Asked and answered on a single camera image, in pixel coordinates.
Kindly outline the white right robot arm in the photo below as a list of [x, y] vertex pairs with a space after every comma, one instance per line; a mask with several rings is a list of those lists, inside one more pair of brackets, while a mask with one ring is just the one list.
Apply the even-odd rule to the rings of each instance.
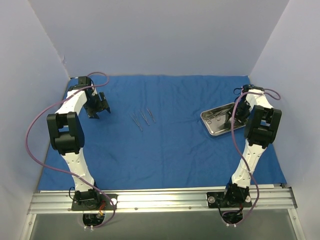
[[200, 118], [211, 97], [163, 90], [149, 97], [156, 122], [142, 129], [129, 114], [129, 95], [95, 124], [92, 171], [102, 189], [144, 190], [222, 186], [284, 179], [272, 146], [275, 130], [255, 106], [244, 130], [209, 135]]

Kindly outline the stainless steel instrument tray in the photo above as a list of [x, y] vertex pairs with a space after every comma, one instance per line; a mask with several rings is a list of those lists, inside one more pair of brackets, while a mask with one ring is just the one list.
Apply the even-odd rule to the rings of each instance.
[[210, 137], [217, 137], [231, 131], [231, 117], [234, 105], [235, 103], [231, 102], [205, 110], [200, 114], [200, 119]]

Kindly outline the blue surgical cloth wrap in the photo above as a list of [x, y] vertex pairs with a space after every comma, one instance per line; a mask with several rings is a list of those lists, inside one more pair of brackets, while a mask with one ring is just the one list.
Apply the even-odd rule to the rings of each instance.
[[210, 136], [203, 111], [231, 103], [247, 76], [123, 75], [104, 84], [110, 111], [79, 120], [84, 156], [102, 190], [225, 186], [244, 150], [242, 129]]

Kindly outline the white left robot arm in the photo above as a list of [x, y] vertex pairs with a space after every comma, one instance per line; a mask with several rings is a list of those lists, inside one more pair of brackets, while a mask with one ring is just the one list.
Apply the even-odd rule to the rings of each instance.
[[91, 176], [85, 156], [85, 135], [79, 120], [82, 109], [90, 119], [98, 119], [98, 113], [110, 107], [103, 92], [94, 90], [92, 82], [79, 83], [67, 91], [69, 100], [53, 114], [46, 117], [50, 143], [54, 150], [62, 156], [69, 170], [75, 175], [73, 200], [95, 210], [100, 206], [101, 195], [96, 190], [97, 184]]

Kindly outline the steel tweezers medium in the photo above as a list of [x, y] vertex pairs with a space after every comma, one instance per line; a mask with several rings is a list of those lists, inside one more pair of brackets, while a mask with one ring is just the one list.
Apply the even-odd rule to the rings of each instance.
[[139, 113], [140, 113], [140, 115], [142, 116], [142, 118], [144, 119], [144, 121], [146, 122], [146, 124], [147, 124], [148, 126], [150, 126], [150, 124], [149, 124], [149, 122], [148, 122], [148, 119], [147, 119], [145, 113], [144, 113], [142, 110], [139, 110]]

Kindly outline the steel forceps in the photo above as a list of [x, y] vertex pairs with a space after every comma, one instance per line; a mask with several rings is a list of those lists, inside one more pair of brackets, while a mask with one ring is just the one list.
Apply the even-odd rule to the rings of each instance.
[[148, 107], [146, 108], [146, 110], [147, 110], [147, 112], [149, 113], [149, 115], [150, 115], [150, 117], [151, 117], [152, 121], [153, 121], [154, 123], [156, 123], [155, 117], [153, 116], [153, 114], [152, 114], [151, 110], [150, 110]]

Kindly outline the steel tweezers long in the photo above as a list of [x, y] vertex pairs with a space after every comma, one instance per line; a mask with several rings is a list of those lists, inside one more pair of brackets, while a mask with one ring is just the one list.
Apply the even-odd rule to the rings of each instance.
[[130, 117], [132, 118], [132, 120], [135, 122], [135, 124], [138, 126], [138, 128], [140, 129], [140, 131], [142, 132], [143, 131], [143, 128], [138, 120], [138, 117], [133, 113], [133, 114], [130, 114]]

